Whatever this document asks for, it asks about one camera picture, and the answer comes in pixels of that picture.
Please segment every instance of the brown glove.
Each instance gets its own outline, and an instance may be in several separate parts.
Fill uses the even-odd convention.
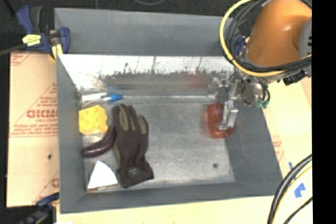
[[[148,124],[133,106],[116,105],[112,110],[117,131],[114,152],[119,162],[119,181],[124,188],[153,179],[153,170],[145,160],[148,148]]]

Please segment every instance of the metal surface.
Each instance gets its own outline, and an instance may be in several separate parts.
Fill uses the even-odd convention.
[[[78,91],[113,87],[123,95],[116,103],[100,102],[109,116],[109,126],[111,110],[117,103],[133,105],[147,119],[150,135],[146,158],[155,178],[128,190],[234,181],[225,141],[207,136],[203,118],[207,106],[215,102],[209,93],[210,82],[224,70],[230,73],[231,66],[224,58],[108,56],[102,60],[101,56],[63,55],[61,59]],[[92,80],[97,72],[99,77]],[[82,135],[83,148],[102,136]],[[86,158],[86,185],[97,160],[117,173],[113,149]]]
[[[202,119],[206,103],[199,103],[198,99],[191,101],[190,97],[187,103],[180,103],[180,100],[171,100],[169,103],[160,99],[156,99],[156,103],[147,103],[146,98],[142,101],[142,104],[136,104],[134,108],[149,122],[146,159],[153,168],[155,178],[127,191],[234,182],[225,140],[206,136]],[[89,136],[82,136],[82,139],[84,145],[92,141]],[[116,157],[113,150],[110,150],[101,156],[84,160],[86,180],[97,160],[104,161],[117,173]],[[119,186],[105,192],[118,190],[122,188]]]

